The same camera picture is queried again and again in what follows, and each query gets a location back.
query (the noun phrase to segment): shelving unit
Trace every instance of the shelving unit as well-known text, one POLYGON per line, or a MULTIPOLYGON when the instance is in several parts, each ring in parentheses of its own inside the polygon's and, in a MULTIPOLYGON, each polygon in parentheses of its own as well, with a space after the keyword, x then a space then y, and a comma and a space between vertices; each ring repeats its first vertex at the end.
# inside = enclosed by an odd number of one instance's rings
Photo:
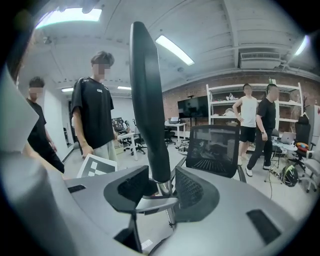
MULTIPOLYGON (((251 83, 253 91, 258 92, 265 92, 267 89, 268 84, 267 83, 251 83)), ((214 119, 236 119, 236 117, 233 116, 222 116, 222 115, 214 115, 214 106, 227 106, 227 105, 233 105, 236 100, 220 100, 215 101, 215 96, 217 94, 223 94, 223 93, 234 93, 234 92, 242 92, 243 91, 243 84, 232 84, 232 85, 224 85, 224 86, 217 86, 217 87, 210 87, 208 84, 206 85, 206 92, 208 97, 208 113, 209 113, 209 125, 214 123, 214 119)), ((301 85, 298 83, 298 86, 292 86, 292 85, 284 85, 284 84, 277 84, 279 88, 279 92, 281 93, 291 93, 295 90, 299 91, 300 95, 300 102, 294 102, 294 101, 275 101, 275 111, 276 111, 276 117, 275 117, 275 128, 279 129, 279 122, 291 122, 295 123, 298 120, 295 119, 288 119, 288 118, 280 118, 280 107, 300 107, 301 108, 301 115, 303 114, 303 95, 301 91, 301 85)))

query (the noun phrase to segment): red brick wall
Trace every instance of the red brick wall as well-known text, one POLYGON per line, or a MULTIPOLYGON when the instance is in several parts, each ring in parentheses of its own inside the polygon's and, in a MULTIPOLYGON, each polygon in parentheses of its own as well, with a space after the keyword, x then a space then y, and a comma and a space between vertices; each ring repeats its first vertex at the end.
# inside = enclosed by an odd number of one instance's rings
MULTIPOLYGON (((288 85, 288 86, 298 86, 298 83, 301 85, 302 94, 307 97, 306 104, 314 105, 317 102, 317 105, 320 104, 320 83, 308 78, 304 78, 297 75, 285 74, 285 73, 266 73, 266 72, 239 72, 239 73, 231 73, 225 75, 212 76, 209 78, 201 79, 198 81, 190 82, 185 85, 179 86, 177 88, 168 90, 163 92, 163 105, 164 105, 164 116, 165 119, 171 117, 178 117, 178 101, 183 101, 188 99, 188 96, 194 95, 194 97, 207 96, 206 84, 209 87, 217 87, 217 86, 227 86, 227 85, 238 85, 238 84, 268 84, 269 78, 275 79, 276 83, 279 85, 288 85)), ((221 93, 219 99, 225 99, 228 93, 221 93)), ((241 93, 233 93, 235 97, 241 97, 243 94, 241 93)), ((263 93, 254 92, 253 94, 257 99, 261 99, 263 93)), ((297 100, 296 93, 281 93, 279 99, 281 101, 289 101, 297 100)), ((231 105, 228 106, 215 106, 214 112, 218 114, 223 114, 227 108, 231 108, 231 105)), ((280 117, 281 118, 289 118, 296 119, 299 111, 295 111, 294 114, 291 114, 291 107, 280 107, 280 117)), ((183 119, 186 122, 186 130, 190 130, 190 119, 183 119)), ((229 120, 225 119, 215 119, 214 123, 217 125, 226 124, 229 120)), ((207 125, 208 118, 197 118, 197 124, 207 125)), ((294 128, 293 124, 290 122, 279 122, 279 130, 290 131, 290 127, 294 128)))

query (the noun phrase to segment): hand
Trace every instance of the hand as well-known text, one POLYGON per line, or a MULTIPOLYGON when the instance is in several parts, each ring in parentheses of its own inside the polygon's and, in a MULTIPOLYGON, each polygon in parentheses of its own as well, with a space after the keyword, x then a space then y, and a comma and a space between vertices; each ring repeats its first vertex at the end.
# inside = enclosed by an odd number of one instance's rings
POLYGON ((56 148, 56 145, 53 142, 51 142, 50 145, 51 145, 51 148, 53 149, 54 152, 58 151, 56 148))
POLYGON ((116 133, 115 131, 113 132, 113 137, 114 137, 114 140, 116 141, 118 139, 118 133, 116 133))
POLYGON ((266 133, 262 134, 262 140, 265 142, 268 140, 268 135, 266 133))
POLYGON ((88 154, 91 154, 91 155, 94 154, 93 148, 90 147, 88 144, 82 147, 82 151, 83 151, 82 158, 86 158, 88 154))

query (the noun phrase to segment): white ceiling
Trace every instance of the white ceiling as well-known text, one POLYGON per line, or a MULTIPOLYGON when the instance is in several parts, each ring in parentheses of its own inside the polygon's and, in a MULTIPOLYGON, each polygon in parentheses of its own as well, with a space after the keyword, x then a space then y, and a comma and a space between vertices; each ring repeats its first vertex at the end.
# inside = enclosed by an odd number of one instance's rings
POLYGON ((282 66, 276 71, 319 79, 310 49, 292 58, 304 34, 271 0, 101 0, 96 8, 102 5, 99 22, 64 22, 37 29, 20 83, 42 76, 51 78, 57 89, 73 86, 80 77, 91 75, 91 57, 104 50, 115 58, 104 84, 114 97, 130 96, 130 91, 117 87, 130 86, 129 37, 135 21, 143 22, 154 40, 160 35, 169 38, 195 62, 187 66, 157 45, 163 90, 241 71, 239 53, 247 52, 279 53, 282 66), (52 43, 44 44, 44 37, 52 43))

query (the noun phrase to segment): concrete floor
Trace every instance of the concrete floor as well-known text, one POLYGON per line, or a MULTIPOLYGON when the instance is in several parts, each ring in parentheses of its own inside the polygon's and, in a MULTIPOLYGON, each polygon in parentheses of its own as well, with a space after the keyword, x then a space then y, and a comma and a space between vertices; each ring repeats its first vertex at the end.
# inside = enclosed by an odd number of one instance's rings
MULTIPOLYGON (((137 153, 138 161, 135 161, 129 150, 118 154, 118 170, 134 166, 149 165, 146 149, 145 152, 146 154, 137 153)), ((173 144, 168 146, 168 152, 170 168, 172 170, 184 156, 175 149, 175 145, 173 144)), ((270 180, 272 181, 271 184, 269 182, 264 182, 266 171, 262 169, 263 160, 264 157, 261 156, 255 167, 252 169, 253 177, 248 177, 246 175, 247 183, 268 198, 271 198, 272 193, 271 199, 284 208, 294 219, 301 220, 307 217, 319 197, 319 190, 317 192, 311 190, 309 193, 306 193, 306 182, 298 183, 294 187, 288 187, 284 184, 277 183, 278 181, 274 176, 270 177, 270 180)), ((245 170, 247 162, 247 160, 243 160, 243 170, 245 170)), ((64 163, 64 176, 67 179, 74 179, 77 176, 82 163, 83 159, 80 150, 73 150, 64 163)), ((285 164, 284 159, 281 159, 279 169, 281 170, 285 164)), ((238 173, 235 174, 233 179, 239 180, 238 173)), ((147 247, 147 251, 150 251, 162 239, 167 238, 172 234, 165 211, 147 216, 139 214, 137 217, 137 227, 141 243, 146 241, 149 244, 152 243, 147 247)))

